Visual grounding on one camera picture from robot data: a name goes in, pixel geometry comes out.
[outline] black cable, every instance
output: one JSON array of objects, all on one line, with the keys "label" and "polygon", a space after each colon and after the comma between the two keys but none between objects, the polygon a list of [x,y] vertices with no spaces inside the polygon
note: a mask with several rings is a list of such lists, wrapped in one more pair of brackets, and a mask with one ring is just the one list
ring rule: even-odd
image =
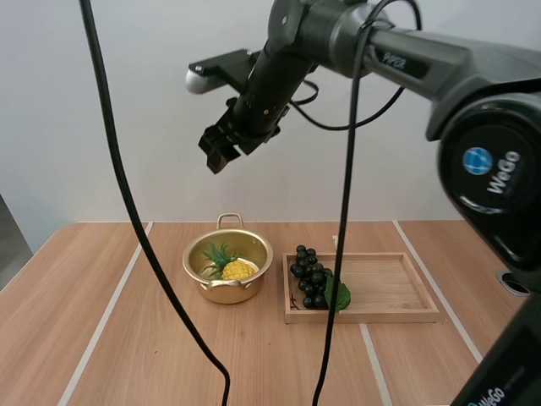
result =
[{"label": "black cable", "polygon": [[105,67],[103,66],[103,57],[101,55],[100,42],[96,33],[96,25],[94,24],[94,15],[92,13],[92,7],[90,6],[90,0],[79,0],[81,7],[81,14],[83,22],[85,23],[86,38],[90,49],[90,55],[92,56],[92,64],[94,65],[94,73],[96,75],[96,83],[98,92],[100,94],[101,114],[103,115],[103,123],[107,134],[107,144],[109,145],[109,152],[111,153],[112,166],[115,171],[115,175],[118,181],[118,187],[122,194],[126,210],[128,211],[129,219],[134,226],[135,234],[141,244],[141,248],[145,252],[152,271],[154,271],[158,281],[160,282],[163,291],[166,293],[172,307],[177,311],[178,315],[182,319],[186,328],[194,338],[195,342],[201,348],[201,351],[206,355],[209,361],[223,374],[225,379],[225,387],[223,396],[221,399],[221,405],[227,405],[227,398],[229,397],[229,387],[231,379],[226,367],[218,360],[218,358],[210,351],[203,338],[194,326],[194,323],[190,320],[186,310],[180,304],[171,284],[167,280],[166,274],[163,272],[160,266],[160,262],[156,258],[154,250],[150,246],[150,242],[146,237],[145,230],[139,219],[139,214],[135,207],[134,198],[129,189],[128,180],[126,179],[126,173],[124,172],[122,159],[120,157],[120,150],[118,149],[117,131],[115,129],[114,117],[112,115],[111,97],[109,96],[109,87],[107,84],[107,76]]},{"label": "black cable", "polygon": [[[375,119],[381,117],[387,110],[389,110],[391,108],[391,106],[393,104],[395,104],[396,100],[398,100],[398,97],[400,97],[400,95],[402,94],[402,92],[404,91],[404,88],[403,87],[400,87],[398,88],[398,90],[396,91],[396,93],[391,97],[391,99],[389,99],[389,101],[380,109],[378,110],[377,112],[375,112],[373,115],[371,115],[370,117],[364,119],[363,121],[359,121],[358,123],[355,124],[355,128],[358,129],[359,127],[363,127],[364,125],[366,124],[370,124],[372,123],[373,121],[375,121]],[[317,121],[315,121],[313,118],[311,118],[301,107],[300,105],[295,102],[295,101],[290,101],[290,104],[292,105],[292,107],[297,110],[301,116],[303,116],[304,118],[306,118],[310,123],[312,123],[313,125],[315,125],[316,127],[319,127],[320,129],[324,129],[326,131],[346,131],[349,129],[349,125],[341,125],[341,126],[332,126],[332,125],[326,125],[326,124],[322,124],[322,123],[319,123]]]},{"label": "black cable", "polygon": [[[342,197],[342,211],[340,215],[340,228],[338,231],[338,245],[336,247],[336,261],[335,261],[335,277],[332,283],[332,295],[331,303],[329,304],[329,318],[327,320],[327,329],[325,333],[325,349],[323,351],[323,359],[321,361],[321,371],[318,384],[314,391],[314,398],[312,400],[312,406],[317,406],[320,400],[321,389],[325,382],[325,374],[327,372],[327,365],[329,364],[329,354],[331,352],[331,340],[332,340],[332,327],[334,326],[335,310],[336,310],[336,298],[338,296],[338,286],[340,285],[340,274],[342,271],[342,257],[344,254],[344,242],[346,239],[347,228],[347,212],[349,210],[349,196],[352,186],[352,173],[353,173],[353,153],[355,150],[355,133],[357,128],[357,108],[358,108],[358,90],[361,82],[361,66],[363,62],[364,50],[369,41],[370,31],[372,30],[372,24],[375,22],[378,14],[387,5],[398,0],[382,0],[369,14],[365,23],[361,26],[358,33],[358,48],[355,53],[355,60],[353,63],[353,79],[352,79],[352,94],[349,110],[349,128],[347,132],[347,154],[346,154],[346,174],[344,176],[344,190]],[[402,0],[409,3],[415,14],[416,25],[419,30],[422,29],[421,13],[418,5],[414,0]]]},{"label": "black cable", "polygon": [[314,90],[314,94],[310,97],[307,97],[306,99],[299,100],[299,101],[293,101],[291,100],[290,103],[297,105],[297,106],[303,106],[305,104],[313,102],[315,99],[318,98],[318,95],[320,94],[320,87],[317,86],[314,82],[311,82],[310,80],[303,80],[303,83],[312,88]]},{"label": "black cable", "polygon": [[[380,18],[378,18],[377,14],[379,14],[380,12],[381,11],[379,11],[378,13],[375,14],[376,17],[374,18],[374,20],[377,19],[378,21],[385,21],[391,28],[393,28],[395,25],[392,24],[388,19],[380,19]],[[415,9],[413,10],[413,12],[415,14],[416,29],[421,30],[422,29],[421,13],[419,11],[415,11]],[[380,110],[378,110],[377,112],[372,114],[370,117],[364,119],[363,121],[359,121],[358,123],[356,123],[355,128],[358,129],[359,127],[363,127],[364,125],[370,124],[373,121],[375,121],[377,118],[381,117],[387,110],[389,110],[391,108],[391,106],[393,104],[395,104],[395,102],[398,100],[398,97],[400,97],[403,92],[404,92],[404,88],[399,87],[398,90],[395,92],[395,94],[391,97],[391,99],[389,99],[389,101]],[[347,131],[347,130],[349,130],[349,124],[348,125],[327,125],[327,124],[322,124],[322,123],[316,121],[314,118],[311,118],[308,115],[308,113],[305,112],[300,107],[300,106],[302,106],[302,104],[300,104],[298,101],[291,100],[289,103],[292,105],[292,107],[295,110],[297,110],[299,112],[299,114],[301,116],[306,118],[311,124],[315,125],[316,127],[319,127],[320,129],[324,129],[326,131]]]}]

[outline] wego logo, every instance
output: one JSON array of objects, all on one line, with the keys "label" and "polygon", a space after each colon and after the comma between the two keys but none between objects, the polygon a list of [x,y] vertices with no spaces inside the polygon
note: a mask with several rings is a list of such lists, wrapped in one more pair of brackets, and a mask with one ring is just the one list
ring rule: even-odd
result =
[{"label": "wego logo", "polygon": [[467,406],[496,406],[504,397],[504,391],[497,387],[490,389],[487,396],[483,396],[477,403],[471,402]]},{"label": "wego logo", "polygon": [[492,182],[487,188],[488,192],[502,195],[505,192],[507,181],[511,179],[513,171],[515,171],[516,163],[519,162],[521,156],[518,152],[509,151],[505,154],[505,159],[498,161],[499,172],[492,177]]}]

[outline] blue logo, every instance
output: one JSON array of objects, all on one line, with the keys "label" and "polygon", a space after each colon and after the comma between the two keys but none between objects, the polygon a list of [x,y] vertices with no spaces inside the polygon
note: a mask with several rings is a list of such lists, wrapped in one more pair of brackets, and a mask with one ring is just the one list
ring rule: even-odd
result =
[{"label": "blue logo", "polygon": [[492,168],[490,152],[478,146],[464,153],[462,164],[472,175],[485,175]]}]

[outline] white wall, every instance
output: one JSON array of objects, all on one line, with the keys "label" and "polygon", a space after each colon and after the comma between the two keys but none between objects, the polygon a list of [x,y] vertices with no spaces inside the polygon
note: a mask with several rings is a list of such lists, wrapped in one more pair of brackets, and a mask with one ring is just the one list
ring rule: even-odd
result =
[{"label": "white wall", "polygon": [[[427,30],[539,48],[541,2],[420,3]],[[190,95],[183,87],[187,65],[261,48],[271,0],[93,5],[123,160],[143,219],[213,221],[230,210],[252,221],[338,219],[345,134],[325,133],[290,112],[279,137],[218,176],[197,146],[234,93]],[[412,26],[407,6],[392,7],[399,25]],[[4,0],[0,50],[0,193],[30,247],[71,222],[125,220],[78,2]],[[324,69],[313,79],[321,92],[309,111],[322,122],[345,123],[348,80]],[[359,117],[394,90],[382,79],[364,80]],[[438,185],[437,145],[424,140],[428,113],[428,102],[408,93],[359,131],[351,219],[457,218]]]}]

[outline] pot handle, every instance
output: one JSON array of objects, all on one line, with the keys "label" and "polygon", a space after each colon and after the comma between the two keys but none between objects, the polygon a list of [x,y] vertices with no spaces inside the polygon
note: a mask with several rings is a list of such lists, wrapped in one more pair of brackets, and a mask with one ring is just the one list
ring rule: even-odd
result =
[{"label": "pot handle", "polygon": [[237,287],[237,286],[243,286],[240,281],[238,280],[232,280],[232,281],[210,281],[208,285],[204,285],[201,283],[201,287],[206,290],[207,292],[210,292],[214,288],[218,288],[220,286],[231,286],[231,287]]},{"label": "pot handle", "polygon": [[240,228],[244,228],[244,222],[243,218],[238,213],[223,213],[218,217],[218,220],[216,221],[216,229],[219,230],[221,228],[221,220],[223,220],[225,217],[236,217],[238,219],[238,226]]}]

